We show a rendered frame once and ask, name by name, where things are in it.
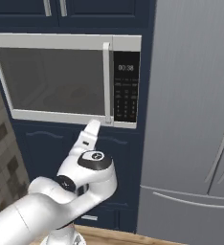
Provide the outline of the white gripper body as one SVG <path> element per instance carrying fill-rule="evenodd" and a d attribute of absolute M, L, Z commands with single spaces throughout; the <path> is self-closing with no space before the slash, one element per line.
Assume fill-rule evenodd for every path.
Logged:
<path fill-rule="evenodd" d="M 91 120 L 85 128 L 80 132 L 80 134 L 89 139 L 96 139 L 98 137 L 101 127 L 101 122 L 98 120 Z"/>

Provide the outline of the grey steel fridge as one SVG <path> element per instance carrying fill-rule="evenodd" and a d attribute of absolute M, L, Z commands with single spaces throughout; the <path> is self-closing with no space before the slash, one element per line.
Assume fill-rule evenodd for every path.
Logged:
<path fill-rule="evenodd" d="M 224 0 L 158 0 L 138 234 L 224 245 Z"/>

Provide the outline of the navy lower cupboard door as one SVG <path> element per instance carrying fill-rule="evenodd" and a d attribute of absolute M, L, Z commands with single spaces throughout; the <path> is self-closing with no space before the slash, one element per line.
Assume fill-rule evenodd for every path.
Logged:
<path fill-rule="evenodd" d="M 121 208 L 133 206 L 133 175 L 137 166 L 137 134 L 111 132 L 105 128 L 99 133 L 96 149 L 110 156 L 115 165 L 118 187 L 106 201 L 107 205 Z"/>
<path fill-rule="evenodd" d="M 80 128 L 15 124 L 16 140 L 30 181 L 55 180 L 57 171 L 78 138 Z"/>

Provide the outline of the navy drawer front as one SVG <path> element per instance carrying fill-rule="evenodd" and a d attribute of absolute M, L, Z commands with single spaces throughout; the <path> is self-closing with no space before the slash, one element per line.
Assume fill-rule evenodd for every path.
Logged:
<path fill-rule="evenodd" d="M 136 232 L 136 212 L 129 209 L 114 209 L 111 207 L 98 207 L 83 215 L 94 215 L 99 218 L 98 221 L 81 219 L 81 216 L 75 220 L 77 225 L 115 230 L 121 232 Z"/>

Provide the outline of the navy upper cupboard door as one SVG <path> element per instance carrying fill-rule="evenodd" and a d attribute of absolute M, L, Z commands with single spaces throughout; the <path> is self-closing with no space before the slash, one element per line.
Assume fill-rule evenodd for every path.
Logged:
<path fill-rule="evenodd" d="M 150 0 L 66 0 L 66 17 L 59 25 L 73 28 L 143 28 Z"/>
<path fill-rule="evenodd" d="M 52 16 L 47 17 L 43 0 L 0 0 L 0 27 L 55 27 L 56 0 L 50 0 Z"/>

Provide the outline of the navy cupboard door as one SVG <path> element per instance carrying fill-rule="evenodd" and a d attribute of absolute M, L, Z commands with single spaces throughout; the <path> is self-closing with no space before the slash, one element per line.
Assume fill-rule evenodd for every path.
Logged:
<path fill-rule="evenodd" d="M 118 187 L 106 201 L 107 205 L 121 208 L 133 206 L 133 175 L 137 166 L 137 134 L 111 132 L 105 128 L 99 133 L 96 149 L 110 156 L 115 165 Z"/>
<path fill-rule="evenodd" d="M 143 28 L 150 0 L 66 0 L 66 17 L 59 25 L 73 28 Z"/>
<path fill-rule="evenodd" d="M 57 171 L 78 138 L 80 128 L 15 124 L 16 140 L 30 181 L 55 180 Z"/>
<path fill-rule="evenodd" d="M 55 27 L 56 0 L 50 0 L 52 16 L 47 17 L 43 0 L 0 0 L 0 27 Z"/>

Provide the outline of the white microwave oven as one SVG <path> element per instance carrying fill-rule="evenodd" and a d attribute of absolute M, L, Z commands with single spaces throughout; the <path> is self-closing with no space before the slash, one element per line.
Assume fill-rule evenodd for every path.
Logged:
<path fill-rule="evenodd" d="M 113 71 L 111 87 L 113 96 L 113 124 L 108 127 L 136 128 L 142 38 L 139 35 L 110 35 L 113 38 Z"/>

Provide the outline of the microwave door with dark window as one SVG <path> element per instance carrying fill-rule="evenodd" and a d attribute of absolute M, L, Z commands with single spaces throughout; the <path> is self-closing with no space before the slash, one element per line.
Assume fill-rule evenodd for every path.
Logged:
<path fill-rule="evenodd" d="M 110 35 L 0 33 L 0 82 L 16 120 L 105 123 L 102 45 Z"/>

